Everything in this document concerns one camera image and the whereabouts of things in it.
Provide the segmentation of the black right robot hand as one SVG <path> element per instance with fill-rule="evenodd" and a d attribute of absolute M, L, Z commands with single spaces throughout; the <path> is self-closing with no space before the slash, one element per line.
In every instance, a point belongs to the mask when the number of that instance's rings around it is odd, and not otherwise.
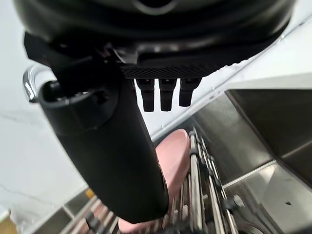
<path fill-rule="evenodd" d="M 81 176 L 132 223 L 165 215 L 168 185 L 136 101 L 161 108 L 181 79 L 189 106 L 201 79 L 266 49 L 291 20 L 293 0 L 16 0 L 29 59 L 56 77 L 23 77 Z"/>

